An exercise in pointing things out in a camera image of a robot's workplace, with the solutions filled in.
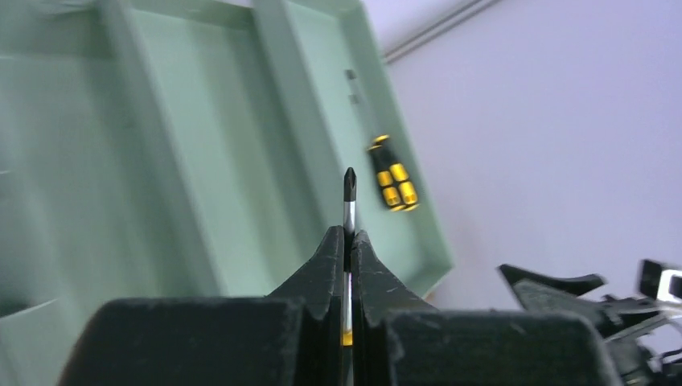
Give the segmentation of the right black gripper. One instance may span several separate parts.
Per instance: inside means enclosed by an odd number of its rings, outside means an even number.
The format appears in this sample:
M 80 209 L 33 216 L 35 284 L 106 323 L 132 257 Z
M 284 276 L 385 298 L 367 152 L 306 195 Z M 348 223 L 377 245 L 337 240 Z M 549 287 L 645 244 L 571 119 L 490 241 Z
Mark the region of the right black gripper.
M 681 384 L 681 349 L 656 353 L 640 342 L 662 326 L 680 331 L 680 304 L 648 298 L 584 299 L 584 294 L 606 284 L 595 273 L 560 278 L 509 264 L 498 271 L 525 310 L 575 313 L 606 333 L 605 344 L 625 385 Z

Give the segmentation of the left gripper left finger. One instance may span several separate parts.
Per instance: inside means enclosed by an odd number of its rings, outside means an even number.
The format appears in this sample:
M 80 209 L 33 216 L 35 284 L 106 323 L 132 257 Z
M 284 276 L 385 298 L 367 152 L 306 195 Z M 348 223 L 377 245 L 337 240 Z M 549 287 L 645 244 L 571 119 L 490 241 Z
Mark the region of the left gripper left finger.
M 120 298 L 89 319 L 61 385 L 339 385 L 340 226 L 264 297 Z

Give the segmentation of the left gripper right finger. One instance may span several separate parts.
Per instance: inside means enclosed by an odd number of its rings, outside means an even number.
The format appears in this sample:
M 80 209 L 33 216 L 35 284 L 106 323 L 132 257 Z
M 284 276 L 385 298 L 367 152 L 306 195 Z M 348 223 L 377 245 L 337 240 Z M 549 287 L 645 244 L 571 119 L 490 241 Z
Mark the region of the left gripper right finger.
M 351 247 L 357 385 L 620 385 L 597 331 L 567 312 L 438 310 Z

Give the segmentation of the black yellow screwdriver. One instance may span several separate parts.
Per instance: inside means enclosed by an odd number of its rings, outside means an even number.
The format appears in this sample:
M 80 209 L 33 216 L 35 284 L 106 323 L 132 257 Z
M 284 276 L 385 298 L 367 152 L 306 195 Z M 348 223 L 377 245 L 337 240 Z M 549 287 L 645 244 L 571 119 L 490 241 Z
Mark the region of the black yellow screwdriver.
M 342 310 L 342 344 L 352 345 L 352 275 L 351 250 L 355 239 L 355 201 L 356 175 L 352 167 L 348 167 L 343 177 L 343 310 Z
M 389 211 L 412 211 L 419 205 L 417 189 L 391 149 L 389 138 L 387 134 L 376 136 L 367 148 L 379 197 Z

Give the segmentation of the green plastic toolbox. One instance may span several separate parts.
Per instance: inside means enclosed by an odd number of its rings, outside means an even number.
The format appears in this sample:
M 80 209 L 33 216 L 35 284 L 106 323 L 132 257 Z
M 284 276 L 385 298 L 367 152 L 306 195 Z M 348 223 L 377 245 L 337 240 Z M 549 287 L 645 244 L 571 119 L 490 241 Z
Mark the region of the green plastic toolbox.
M 348 167 L 427 294 L 450 250 L 425 191 L 381 204 L 348 69 L 419 183 L 362 2 L 2 2 L 2 384 L 56 384 L 108 300 L 269 293 L 341 222 Z

